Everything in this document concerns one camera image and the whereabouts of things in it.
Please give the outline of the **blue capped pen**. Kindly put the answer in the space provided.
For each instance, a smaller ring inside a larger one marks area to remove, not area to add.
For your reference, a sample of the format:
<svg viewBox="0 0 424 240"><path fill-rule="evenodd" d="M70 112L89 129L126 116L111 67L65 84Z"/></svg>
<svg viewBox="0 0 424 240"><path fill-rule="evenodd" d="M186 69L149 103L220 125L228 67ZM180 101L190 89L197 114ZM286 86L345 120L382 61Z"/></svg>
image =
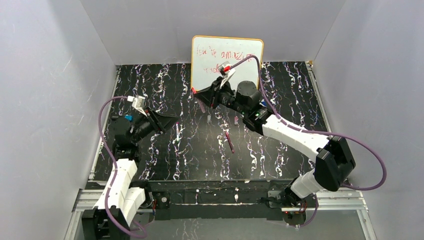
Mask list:
<svg viewBox="0 0 424 240"><path fill-rule="evenodd" d="M267 104L266 104L266 102L265 102L265 101L261 101L261 102L260 102L260 104L261 104L264 108L266 108L266 109L268 108L268 107L267 107Z"/></svg>

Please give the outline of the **magenta pen cap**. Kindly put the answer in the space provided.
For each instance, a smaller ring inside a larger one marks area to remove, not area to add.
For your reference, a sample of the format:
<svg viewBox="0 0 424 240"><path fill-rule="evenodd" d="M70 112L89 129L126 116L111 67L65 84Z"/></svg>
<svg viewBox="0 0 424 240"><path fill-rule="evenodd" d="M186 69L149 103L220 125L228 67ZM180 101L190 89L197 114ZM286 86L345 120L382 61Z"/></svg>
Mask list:
<svg viewBox="0 0 424 240"><path fill-rule="evenodd" d="M198 102L198 105L200 107L201 112L202 113L205 113L206 112L206 109L205 109L205 106L204 106L203 102L200 101L200 100L198 100L197 102Z"/></svg>

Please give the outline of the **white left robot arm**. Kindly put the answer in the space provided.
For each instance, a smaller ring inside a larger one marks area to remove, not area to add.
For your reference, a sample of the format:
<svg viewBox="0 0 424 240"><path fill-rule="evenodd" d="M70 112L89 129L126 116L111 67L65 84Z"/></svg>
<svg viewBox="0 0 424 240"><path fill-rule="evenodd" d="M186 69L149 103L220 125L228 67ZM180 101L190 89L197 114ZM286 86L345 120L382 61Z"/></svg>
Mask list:
<svg viewBox="0 0 424 240"><path fill-rule="evenodd" d="M148 184L132 182L140 163L138 143L151 133L166 132L178 121L178 116L149 108L138 118L112 117L110 126L114 141L111 153L115 162L101 196L82 214L86 240L129 240L147 236L145 231L136 233L131 229L139 207L153 202L148 196Z"/></svg>

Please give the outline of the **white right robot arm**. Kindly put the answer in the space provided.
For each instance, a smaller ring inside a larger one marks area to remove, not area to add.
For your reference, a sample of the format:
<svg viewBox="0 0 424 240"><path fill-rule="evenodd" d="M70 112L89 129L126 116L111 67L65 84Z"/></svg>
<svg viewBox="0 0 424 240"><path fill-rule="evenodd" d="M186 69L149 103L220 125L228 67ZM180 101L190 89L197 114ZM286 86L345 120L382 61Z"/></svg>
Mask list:
<svg viewBox="0 0 424 240"><path fill-rule="evenodd" d="M326 137L309 133L292 123L282 123L270 107L263 104L262 93L251 81L242 81L233 90L218 77L211 86L196 91L194 97L209 108L222 105L243 115L242 122L251 131L278 140L314 162L314 169L296 177L284 189L282 198L295 204L310 194L336 192L356 163L344 137Z"/></svg>

